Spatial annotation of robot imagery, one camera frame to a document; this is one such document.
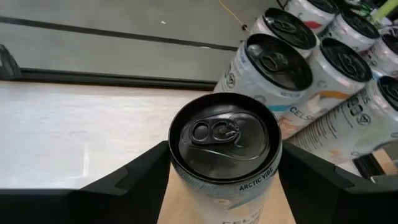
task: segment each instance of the white can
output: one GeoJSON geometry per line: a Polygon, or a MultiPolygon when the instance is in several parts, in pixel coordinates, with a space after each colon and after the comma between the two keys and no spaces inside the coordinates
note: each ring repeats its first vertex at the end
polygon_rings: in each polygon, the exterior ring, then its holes
{"type": "Polygon", "coordinates": [[[204,224],[259,223],[282,155],[266,106],[236,93],[202,96],[178,112],[169,144],[204,224]]]}
{"type": "Polygon", "coordinates": [[[384,34],[363,55],[371,67],[392,77],[398,77],[398,38],[384,34]]]}
{"type": "Polygon", "coordinates": [[[269,8],[257,18],[250,34],[277,37],[291,45],[304,58],[310,56],[312,49],[319,43],[318,37],[300,19],[276,8],[269,8]]]}
{"type": "Polygon", "coordinates": [[[379,31],[365,18],[351,11],[338,14],[320,39],[333,38],[348,45],[356,52],[369,49],[380,37],[379,31]]]}
{"type": "Polygon", "coordinates": [[[367,63],[347,45],[326,38],[308,58],[313,73],[313,85],[306,95],[280,118],[282,139],[291,137],[312,121],[321,117],[372,79],[367,63]]]}
{"type": "Polygon", "coordinates": [[[398,80],[384,76],[287,141],[341,164],[396,140],[398,80]]]}
{"type": "Polygon", "coordinates": [[[304,22],[315,34],[319,34],[338,13],[333,0],[290,0],[285,10],[304,22]]]}
{"type": "Polygon", "coordinates": [[[311,69],[297,51],[273,36],[254,34],[240,46],[214,92],[250,96],[278,118],[311,84],[311,69]]]}

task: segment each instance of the celsius can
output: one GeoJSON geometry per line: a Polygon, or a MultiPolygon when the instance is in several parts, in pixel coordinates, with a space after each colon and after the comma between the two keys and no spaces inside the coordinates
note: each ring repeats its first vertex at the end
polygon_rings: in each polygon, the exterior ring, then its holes
{"type": "Polygon", "coordinates": [[[269,8],[259,17],[251,34],[268,34],[285,41],[304,58],[318,44],[318,37],[300,19],[281,9],[269,8]]]}
{"type": "Polygon", "coordinates": [[[371,67],[378,68],[389,76],[398,77],[398,37],[384,34],[363,58],[371,67]]]}
{"type": "Polygon", "coordinates": [[[280,117],[282,139],[347,100],[372,79],[372,71],[361,56],[331,38],[322,40],[308,58],[308,64],[313,73],[313,85],[299,102],[280,117]]]}
{"type": "Polygon", "coordinates": [[[266,106],[237,93],[200,97],[174,118],[169,144],[204,223],[259,223],[282,155],[278,122],[266,106]]]}
{"type": "Polygon", "coordinates": [[[320,35],[321,39],[326,37],[339,40],[356,52],[363,52],[374,44],[380,34],[374,25],[357,13],[343,11],[320,35]]]}
{"type": "Polygon", "coordinates": [[[240,46],[214,91],[250,96],[279,117],[311,84],[311,68],[297,51],[273,36],[254,34],[240,46]]]}
{"type": "Polygon", "coordinates": [[[398,140],[398,80],[372,79],[366,88],[288,139],[334,164],[398,140]]]}
{"type": "Polygon", "coordinates": [[[290,0],[285,10],[303,21],[315,34],[320,33],[338,13],[333,0],[290,0]]]}

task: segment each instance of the can top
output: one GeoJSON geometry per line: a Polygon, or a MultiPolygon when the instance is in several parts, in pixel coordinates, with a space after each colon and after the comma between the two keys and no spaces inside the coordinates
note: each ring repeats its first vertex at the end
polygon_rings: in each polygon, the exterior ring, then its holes
{"type": "Polygon", "coordinates": [[[380,77],[377,86],[386,101],[398,111],[398,80],[389,76],[380,77]]]}
{"type": "Polygon", "coordinates": [[[382,36],[382,40],[384,43],[395,53],[398,55],[398,37],[394,37],[391,34],[384,34],[382,36]]]}
{"type": "Polygon", "coordinates": [[[237,182],[269,167],[280,150],[275,116],[237,93],[202,96],[178,112],[169,143],[175,162],[206,181],[237,182]]]}
{"type": "Polygon", "coordinates": [[[336,39],[325,38],[321,42],[320,49],[331,66],[344,76],[357,82],[367,82],[372,79],[369,65],[351,47],[336,39]]]}
{"type": "Polygon", "coordinates": [[[281,9],[269,8],[263,15],[267,27],[280,39],[300,49],[317,44],[315,34],[299,18],[281,9]]]}
{"type": "Polygon", "coordinates": [[[266,34],[251,35],[245,52],[256,70],[269,82],[286,90],[302,91],[312,84],[307,61],[289,44],[266,34]]]}
{"type": "Polygon", "coordinates": [[[345,10],[341,13],[341,15],[350,27],[365,37],[370,39],[376,39],[380,37],[379,31],[375,28],[375,26],[357,13],[345,10]]]}
{"type": "Polygon", "coordinates": [[[330,14],[337,14],[338,7],[333,0],[308,0],[311,4],[315,7],[319,8],[320,10],[330,13],[330,14]]]}

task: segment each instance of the yellow cable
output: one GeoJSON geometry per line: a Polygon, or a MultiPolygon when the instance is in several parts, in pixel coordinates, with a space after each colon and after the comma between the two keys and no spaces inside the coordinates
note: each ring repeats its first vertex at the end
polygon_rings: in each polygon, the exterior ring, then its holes
{"type": "Polygon", "coordinates": [[[243,23],[241,22],[241,20],[240,20],[237,16],[235,16],[235,14],[234,14],[233,12],[231,12],[231,10],[229,10],[229,9],[221,2],[221,0],[218,0],[218,2],[224,7],[225,10],[227,10],[233,17],[235,17],[235,19],[239,22],[239,24],[242,26],[242,28],[244,28],[246,31],[250,32],[249,29],[247,28],[247,25],[246,25],[246,24],[243,24],[243,23]]]}

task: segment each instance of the pull tab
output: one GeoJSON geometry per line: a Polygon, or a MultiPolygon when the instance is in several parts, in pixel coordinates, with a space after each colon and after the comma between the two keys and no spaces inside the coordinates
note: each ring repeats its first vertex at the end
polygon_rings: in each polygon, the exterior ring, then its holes
{"type": "Polygon", "coordinates": [[[265,55],[267,52],[259,57],[260,64],[270,72],[279,72],[285,70],[289,66],[289,61],[285,55],[281,53],[273,53],[271,55],[265,55]]]}
{"type": "Polygon", "coordinates": [[[348,72],[350,75],[357,74],[356,67],[353,65],[353,61],[348,55],[338,54],[338,59],[340,60],[344,71],[348,72]]]}
{"type": "Polygon", "coordinates": [[[278,19],[274,19],[272,25],[282,31],[282,32],[286,32],[286,33],[290,33],[290,34],[295,34],[297,32],[297,29],[295,26],[293,26],[293,24],[289,23],[289,22],[285,22],[285,21],[281,21],[278,19]]]}
{"type": "Polygon", "coordinates": [[[231,143],[239,135],[239,126],[234,121],[218,118],[201,119],[189,131],[191,142],[201,146],[231,143]]]}

